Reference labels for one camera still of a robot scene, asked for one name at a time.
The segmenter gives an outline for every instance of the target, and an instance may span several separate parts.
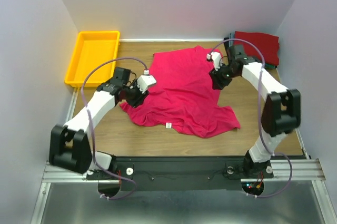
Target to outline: white wall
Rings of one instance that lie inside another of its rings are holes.
[[[223,38],[234,30],[274,33],[294,0],[63,0],[80,31],[121,38]]]
[[[62,0],[0,0],[0,223],[30,223],[49,148],[71,93],[77,29]]]
[[[336,0],[295,0],[277,35],[282,83],[301,91],[301,136],[308,153],[321,160],[337,209]]]

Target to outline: red cloth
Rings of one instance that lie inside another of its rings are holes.
[[[280,48],[279,37],[265,33],[245,32],[235,32],[234,37],[253,43],[261,51],[265,62],[275,66],[279,64],[279,58],[277,56],[277,52]],[[255,56],[261,59],[255,48],[253,48],[251,45],[241,41],[234,41],[234,45],[236,44],[242,44],[248,56]]]
[[[208,52],[197,46],[154,54],[150,74],[157,84],[149,89],[143,105],[132,108],[124,102],[123,111],[137,125],[171,122],[177,132],[203,138],[240,128],[233,110],[217,105],[220,91],[212,89]]]

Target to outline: wooden table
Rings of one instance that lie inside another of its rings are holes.
[[[151,65],[153,53],[173,51],[201,45],[214,47],[217,42],[121,42],[118,57],[134,56]],[[225,53],[223,45],[220,50]],[[117,66],[131,69],[137,75],[143,66],[131,60],[117,62]],[[277,71],[270,73],[279,79]],[[89,100],[94,89],[86,89]],[[257,91],[245,79],[235,78],[220,95],[219,106],[230,105],[240,121],[241,129],[232,130],[209,139],[179,134],[163,125],[137,126],[119,105],[111,110],[96,127],[97,150],[114,155],[129,156],[184,156],[184,155],[244,155],[259,135],[257,129]],[[83,107],[78,95],[74,114]],[[276,149],[289,155],[301,155],[296,133],[290,134]]]

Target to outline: yellow plastic bin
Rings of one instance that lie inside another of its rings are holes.
[[[117,57],[119,31],[80,32],[77,37],[65,83],[81,87],[89,73],[100,64]],[[85,84],[97,87],[112,77],[116,62],[97,70]]]

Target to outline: purple cable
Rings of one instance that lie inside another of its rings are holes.
[[[260,71],[260,76],[259,76],[259,83],[257,84],[257,92],[258,92],[258,97],[257,97],[257,114],[258,114],[258,117],[257,117],[257,121],[258,121],[258,126],[259,126],[259,135],[260,135],[260,138],[261,138],[261,142],[264,146],[264,148],[266,149],[266,151],[270,154],[270,155],[276,155],[276,154],[280,154],[282,156],[284,156],[286,158],[286,160],[288,161],[289,163],[289,167],[290,167],[290,175],[289,175],[289,179],[286,183],[286,185],[279,191],[273,193],[273,194],[270,194],[270,195],[266,195],[266,196],[257,196],[257,195],[254,195],[255,197],[257,198],[270,198],[272,196],[276,196],[278,194],[280,194],[281,192],[283,192],[289,185],[290,185],[290,182],[291,182],[291,179],[293,177],[293,166],[291,164],[291,161],[289,159],[289,157],[284,154],[284,153],[273,153],[272,151],[269,150],[269,148],[267,147],[267,145],[265,144],[264,142],[264,139],[263,139],[263,135],[262,135],[262,123],[261,123],[261,88],[262,88],[262,74],[263,74],[263,69],[264,69],[264,66],[265,66],[265,60],[264,60],[264,57],[261,53],[261,51],[252,43],[250,43],[249,41],[245,41],[245,40],[242,40],[240,38],[229,38],[227,40],[224,40],[220,43],[218,43],[218,45],[216,45],[214,48],[212,48],[210,54],[218,47],[220,46],[221,44],[223,43],[226,43],[228,41],[241,41],[241,42],[244,42],[244,43],[247,43],[248,45],[251,45],[256,51],[257,53],[259,54],[259,56],[261,57],[261,60],[262,60],[262,66],[261,66],[261,71]]]
[[[132,191],[130,191],[129,193],[123,195],[123,196],[120,196],[120,197],[107,197],[105,196],[104,194],[101,194],[101,197],[105,198],[105,199],[108,199],[108,200],[114,200],[114,199],[123,199],[123,198],[126,198],[127,196],[131,195],[136,189],[137,189],[137,183],[135,181],[133,181],[132,179],[129,179],[129,178],[126,178],[126,177],[121,177],[121,176],[118,176],[106,169],[104,169],[99,163],[97,163],[96,161],[96,146],[95,146],[95,132],[94,132],[94,124],[93,124],[93,119],[92,119],[92,116],[91,116],[91,112],[90,110],[88,109],[88,101],[87,99],[85,98],[85,95],[84,95],[84,86],[86,84],[86,82],[88,81],[88,79],[90,78],[90,76],[96,72],[98,69],[100,69],[101,67],[103,67],[104,65],[108,64],[108,63],[111,63],[111,62],[115,62],[115,61],[119,61],[119,60],[136,60],[136,61],[139,61],[140,63],[142,63],[145,67],[145,69],[147,70],[147,66],[146,64],[140,60],[140,59],[137,59],[137,58],[134,58],[134,57],[123,57],[123,58],[117,58],[117,59],[113,59],[113,60],[109,60],[107,62],[104,62],[102,63],[101,65],[99,65],[97,68],[95,68],[92,72],[89,73],[89,75],[86,77],[86,79],[84,80],[83,84],[82,84],[82,87],[81,87],[81,96],[82,96],[82,100],[83,100],[83,103],[84,103],[84,106],[86,108],[86,111],[88,113],[88,119],[89,119],[89,129],[90,129],[90,133],[91,133],[91,138],[92,138],[92,142],[93,142],[93,161],[94,161],[94,164],[96,164],[97,167],[99,167],[101,170],[103,170],[106,174],[112,176],[112,177],[115,177],[115,178],[118,178],[118,179],[123,179],[125,181],[128,181],[128,182],[131,182],[133,183],[135,186],[133,188]]]

